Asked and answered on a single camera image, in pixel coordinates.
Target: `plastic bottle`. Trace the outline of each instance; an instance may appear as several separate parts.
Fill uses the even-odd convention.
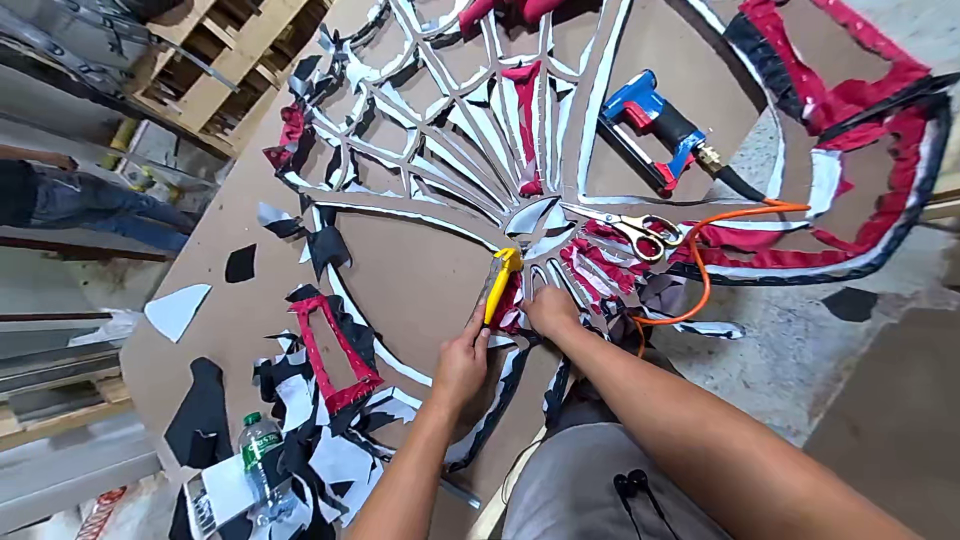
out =
[[[243,455],[244,471],[247,473],[251,490],[260,500],[253,506],[250,516],[255,525],[262,526],[291,512],[297,503],[297,496],[290,489],[290,480],[271,489],[267,485],[263,464],[260,463],[260,458],[266,452],[283,442],[280,427],[273,420],[263,418],[259,412],[245,416],[243,425],[239,446]]]

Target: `scissors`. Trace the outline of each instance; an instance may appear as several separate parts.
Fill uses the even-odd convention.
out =
[[[627,238],[630,239],[630,243],[634,247],[634,254],[637,258],[646,262],[657,262],[666,254],[668,247],[675,248],[684,243],[683,231],[678,229],[677,226],[669,220],[658,215],[648,213],[640,217],[631,217],[628,215],[598,212],[569,203],[560,203],[560,205],[574,213],[595,219],[601,223],[606,223],[621,233],[624,233]],[[655,223],[660,223],[663,226],[663,231],[657,232],[650,229],[650,226]],[[653,245],[654,253],[646,254],[640,251],[637,246],[640,240],[646,240],[649,244]]]

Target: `black earbud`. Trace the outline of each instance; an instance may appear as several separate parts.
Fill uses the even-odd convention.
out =
[[[666,527],[670,529],[670,532],[673,534],[675,540],[680,540],[680,537],[677,536],[677,533],[670,527],[670,522],[666,521],[666,515],[663,513],[663,508],[660,507],[660,503],[657,502],[657,498],[654,497],[653,491],[650,489],[650,481],[647,478],[646,472],[642,469],[634,469],[628,475],[616,475],[613,477],[613,489],[616,491],[616,494],[620,496],[620,502],[623,503],[623,509],[627,510],[627,515],[630,516],[630,521],[634,524],[634,530],[636,530],[636,537],[642,540],[640,536],[640,529],[636,525],[636,519],[634,519],[634,512],[630,508],[630,503],[627,502],[628,499],[636,497],[640,492],[646,493],[647,497],[650,499],[650,504],[654,507],[654,511],[657,512],[657,516],[663,520],[666,524]]]

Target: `orange air hose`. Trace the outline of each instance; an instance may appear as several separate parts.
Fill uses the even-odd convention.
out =
[[[704,265],[704,260],[700,257],[700,250],[697,248],[697,235],[700,233],[700,230],[714,221],[720,221],[721,219],[734,219],[735,217],[743,217],[745,215],[760,215],[763,213],[780,213],[780,212],[791,212],[791,211],[807,211],[810,209],[807,205],[799,205],[796,203],[784,203],[784,201],[778,201],[776,199],[763,199],[763,204],[767,205],[765,209],[743,209],[743,210],[734,210],[729,212],[720,213],[712,217],[708,217],[696,225],[693,226],[693,229],[690,230],[690,233],[687,235],[687,244],[690,246],[690,253],[693,254],[693,259],[697,262],[697,268],[700,269],[700,275],[703,276],[704,280],[704,294],[700,297],[700,302],[697,302],[697,305],[690,309],[687,313],[683,315],[678,315],[676,317],[671,317],[669,319],[646,319],[643,317],[633,317],[634,321],[637,324],[637,329],[640,330],[640,335],[643,335],[643,331],[640,328],[640,325],[673,325],[676,323],[681,323],[686,319],[697,314],[697,311],[703,308],[707,304],[707,300],[710,298],[710,274],[707,273],[707,267]]]

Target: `hand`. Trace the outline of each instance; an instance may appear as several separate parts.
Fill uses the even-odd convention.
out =
[[[44,161],[50,165],[53,165],[55,167],[58,167],[70,173],[76,171],[78,166],[77,162],[74,161],[73,158],[65,154],[51,153],[50,156]]]
[[[463,333],[440,346],[430,399],[457,412],[480,390],[487,375],[490,329],[480,330],[486,305],[477,306]]]
[[[534,293],[534,299],[523,300],[520,309],[530,317],[530,324],[540,335],[553,339],[570,328],[580,328],[580,310],[570,295],[553,285],[545,285]]]

